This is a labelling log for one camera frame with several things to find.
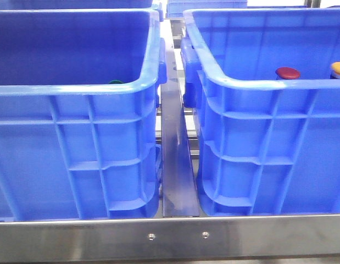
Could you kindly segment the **red push button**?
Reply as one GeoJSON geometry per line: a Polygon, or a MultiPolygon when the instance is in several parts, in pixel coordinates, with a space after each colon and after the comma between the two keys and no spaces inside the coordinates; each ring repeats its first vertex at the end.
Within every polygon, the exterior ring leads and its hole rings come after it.
{"type": "Polygon", "coordinates": [[[275,71],[277,79],[293,80],[300,78],[300,71],[291,67],[279,67],[275,71]]]}

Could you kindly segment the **green push button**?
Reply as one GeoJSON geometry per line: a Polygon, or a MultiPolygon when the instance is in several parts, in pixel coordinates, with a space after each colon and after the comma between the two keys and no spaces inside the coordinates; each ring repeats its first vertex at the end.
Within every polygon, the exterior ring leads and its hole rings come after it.
{"type": "Polygon", "coordinates": [[[108,84],[123,84],[124,82],[121,80],[112,80],[110,82],[108,82],[108,84]]]}

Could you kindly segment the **blue left plastic crate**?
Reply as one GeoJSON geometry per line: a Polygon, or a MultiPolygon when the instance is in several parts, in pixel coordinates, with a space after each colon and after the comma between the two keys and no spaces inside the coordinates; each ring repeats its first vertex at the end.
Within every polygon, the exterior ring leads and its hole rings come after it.
{"type": "Polygon", "coordinates": [[[0,222],[153,217],[165,82],[154,10],[0,10],[0,222]]]}

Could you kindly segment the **blue plastic crate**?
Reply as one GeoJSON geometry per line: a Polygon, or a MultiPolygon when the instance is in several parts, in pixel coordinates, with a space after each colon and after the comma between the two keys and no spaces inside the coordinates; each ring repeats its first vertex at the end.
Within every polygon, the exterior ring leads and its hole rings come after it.
{"type": "Polygon", "coordinates": [[[154,10],[0,10],[0,222],[153,217],[165,82],[154,10]]]}
{"type": "Polygon", "coordinates": [[[340,8],[190,9],[186,83],[209,216],[340,213],[340,8]],[[279,67],[300,78],[277,79],[279,67]]]}

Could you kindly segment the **blue right plastic crate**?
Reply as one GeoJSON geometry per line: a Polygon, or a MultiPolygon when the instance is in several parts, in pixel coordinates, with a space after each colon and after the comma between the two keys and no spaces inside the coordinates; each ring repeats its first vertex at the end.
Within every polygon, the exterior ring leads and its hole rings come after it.
{"type": "Polygon", "coordinates": [[[190,9],[186,83],[209,216],[340,213],[340,8],[190,9]],[[300,78],[277,79],[279,67],[300,78]]]}

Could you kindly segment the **blue far crate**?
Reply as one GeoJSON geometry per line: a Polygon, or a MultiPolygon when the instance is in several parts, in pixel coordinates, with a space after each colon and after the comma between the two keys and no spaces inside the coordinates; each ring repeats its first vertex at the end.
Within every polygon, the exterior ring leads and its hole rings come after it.
{"type": "Polygon", "coordinates": [[[189,9],[246,8],[247,2],[237,0],[173,0],[167,2],[166,17],[183,18],[183,11],[189,9]]]}

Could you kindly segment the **blue far-left rear crate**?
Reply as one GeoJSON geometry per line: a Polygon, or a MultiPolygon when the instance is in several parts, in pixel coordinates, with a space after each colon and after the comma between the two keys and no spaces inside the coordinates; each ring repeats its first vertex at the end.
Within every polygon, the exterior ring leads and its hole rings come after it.
{"type": "Polygon", "coordinates": [[[0,1],[0,10],[32,9],[134,9],[162,10],[161,1],[114,1],[114,0],[29,0],[0,1]]]}

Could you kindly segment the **steel divider rail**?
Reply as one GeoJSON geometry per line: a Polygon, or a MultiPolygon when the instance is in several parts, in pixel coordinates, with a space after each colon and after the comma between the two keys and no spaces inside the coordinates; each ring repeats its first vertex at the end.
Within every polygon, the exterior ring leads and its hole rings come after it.
{"type": "Polygon", "coordinates": [[[168,80],[161,86],[163,216],[198,217],[197,188],[171,38],[165,40],[165,58],[168,80]]]}

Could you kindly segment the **steel front rail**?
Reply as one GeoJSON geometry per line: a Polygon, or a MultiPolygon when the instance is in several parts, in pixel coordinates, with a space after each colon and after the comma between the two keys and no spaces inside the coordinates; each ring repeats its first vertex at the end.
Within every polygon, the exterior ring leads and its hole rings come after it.
{"type": "Polygon", "coordinates": [[[340,255],[340,214],[0,222],[0,263],[340,255]]]}

